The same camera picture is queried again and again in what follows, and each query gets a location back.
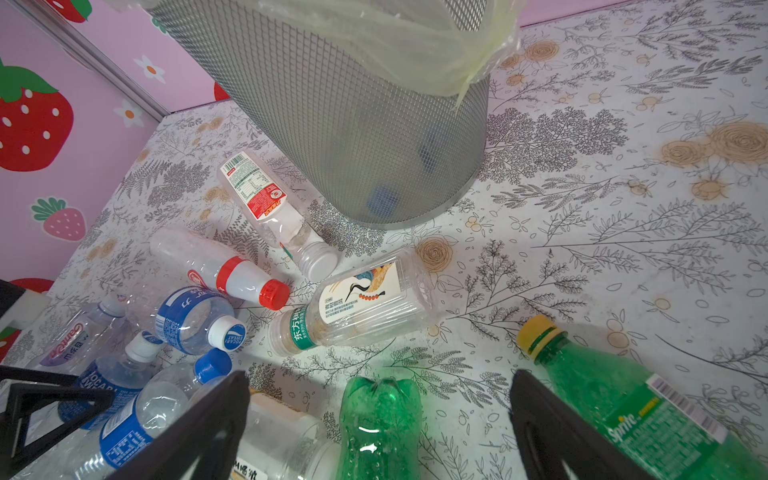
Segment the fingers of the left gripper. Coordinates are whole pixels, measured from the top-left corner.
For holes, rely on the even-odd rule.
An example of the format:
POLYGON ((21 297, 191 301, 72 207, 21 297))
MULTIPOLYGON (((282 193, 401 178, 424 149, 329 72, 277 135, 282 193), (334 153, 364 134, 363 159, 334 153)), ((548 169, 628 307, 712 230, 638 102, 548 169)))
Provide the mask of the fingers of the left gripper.
POLYGON ((1 378, 11 380, 5 410, 1 413, 1 475, 13 477, 68 435, 81 428, 113 403, 115 392, 77 387, 73 375, 3 366, 1 378), (38 440, 28 443, 34 413, 54 403, 83 402, 85 410, 38 440))

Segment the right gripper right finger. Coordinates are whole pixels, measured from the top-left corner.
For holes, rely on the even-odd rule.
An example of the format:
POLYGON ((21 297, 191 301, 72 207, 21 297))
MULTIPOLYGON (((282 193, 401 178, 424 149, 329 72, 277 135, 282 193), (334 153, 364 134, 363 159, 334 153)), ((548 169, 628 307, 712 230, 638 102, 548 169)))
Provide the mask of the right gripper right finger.
POLYGON ((650 479, 530 371, 512 378, 509 416, 529 479, 650 479))

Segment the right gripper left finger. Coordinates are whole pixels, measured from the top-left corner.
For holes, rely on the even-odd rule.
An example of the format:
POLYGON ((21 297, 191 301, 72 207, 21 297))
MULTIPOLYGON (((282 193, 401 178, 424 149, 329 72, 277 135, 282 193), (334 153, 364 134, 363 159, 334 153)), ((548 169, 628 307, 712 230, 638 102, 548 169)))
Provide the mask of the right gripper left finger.
POLYGON ((214 383, 112 479, 228 479, 246 426, 249 382, 236 370, 214 383))

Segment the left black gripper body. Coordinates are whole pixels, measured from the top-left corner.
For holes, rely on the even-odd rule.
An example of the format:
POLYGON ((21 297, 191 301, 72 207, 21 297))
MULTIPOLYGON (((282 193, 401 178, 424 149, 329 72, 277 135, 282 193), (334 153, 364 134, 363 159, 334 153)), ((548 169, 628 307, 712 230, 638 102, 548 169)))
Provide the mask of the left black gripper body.
POLYGON ((51 281, 22 278, 1 281, 1 330, 30 327, 51 303, 51 281))

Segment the clear bottle blue label white cap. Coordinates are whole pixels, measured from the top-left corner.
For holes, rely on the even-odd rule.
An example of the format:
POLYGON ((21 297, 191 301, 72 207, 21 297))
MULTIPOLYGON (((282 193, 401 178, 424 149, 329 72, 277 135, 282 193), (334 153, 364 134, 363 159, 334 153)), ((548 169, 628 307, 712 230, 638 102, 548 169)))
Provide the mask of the clear bottle blue label white cap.
POLYGON ((247 336, 229 300, 200 286, 138 285, 128 296, 127 311, 141 329, 186 355, 233 352, 247 336))

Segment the green Sprite bottle yellow cap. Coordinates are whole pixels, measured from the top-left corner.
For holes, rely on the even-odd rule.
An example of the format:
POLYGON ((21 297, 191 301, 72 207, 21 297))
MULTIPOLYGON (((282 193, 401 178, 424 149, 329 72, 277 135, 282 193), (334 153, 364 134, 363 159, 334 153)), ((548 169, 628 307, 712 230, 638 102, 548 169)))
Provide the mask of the green Sprite bottle yellow cap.
POLYGON ((340 409, 338 479, 418 479, 423 407, 409 379, 351 379, 340 409))

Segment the clear bottle with blue cap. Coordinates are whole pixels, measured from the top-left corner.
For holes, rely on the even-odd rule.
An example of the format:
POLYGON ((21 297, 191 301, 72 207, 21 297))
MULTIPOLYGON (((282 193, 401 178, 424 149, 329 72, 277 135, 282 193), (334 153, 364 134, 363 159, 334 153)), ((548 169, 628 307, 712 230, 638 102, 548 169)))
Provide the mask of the clear bottle with blue cap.
POLYGON ((367 208, 376 220, 404 222, 433 210, 451 190, 446 148, 450 136, 438 122, 427 124, 414 139, 396 144, 393 158, 381 161, 367 208))

